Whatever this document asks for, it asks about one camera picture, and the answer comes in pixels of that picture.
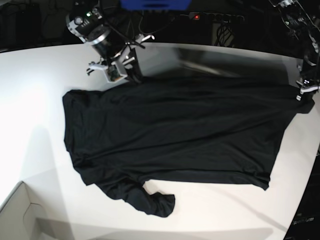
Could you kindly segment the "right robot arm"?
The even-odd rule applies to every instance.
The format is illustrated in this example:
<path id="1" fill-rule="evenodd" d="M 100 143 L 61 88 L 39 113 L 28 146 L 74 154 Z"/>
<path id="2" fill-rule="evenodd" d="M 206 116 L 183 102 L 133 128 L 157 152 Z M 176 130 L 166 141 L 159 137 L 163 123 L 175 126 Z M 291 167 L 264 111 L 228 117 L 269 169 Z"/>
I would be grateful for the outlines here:
<path id="1" fill-rule="evenodd" d="M 136 48 L 145 49 L 144 43 L 155 37 L 150 33 L 129 37 L 112 23 L 111 18 L 115 15 L 115 12 L 106 13 L 101 0 L 76 0 L 66 17 L 66 27 L 99 55 L 97 62 L 88 64 L 88 76 L 99 71 L 111 84 L 124 80 L 140 84 L 143 77 Z"/>

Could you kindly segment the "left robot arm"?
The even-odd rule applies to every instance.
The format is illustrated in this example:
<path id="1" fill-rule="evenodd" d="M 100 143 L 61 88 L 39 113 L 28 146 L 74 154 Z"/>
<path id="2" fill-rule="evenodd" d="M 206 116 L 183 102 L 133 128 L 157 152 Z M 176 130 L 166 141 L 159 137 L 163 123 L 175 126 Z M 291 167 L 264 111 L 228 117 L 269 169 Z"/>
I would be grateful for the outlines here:
<path id="1" fill-rule="evenodd" d="M 302 41 L 303 60 L 297 66 L 296 81 L 299 87 L 296 99 L 301 101 L 304 95 L 320 91 L 320 27 L 298 0 L 271 0 L 270 4 L 279 11 L 290 33 Z"/>

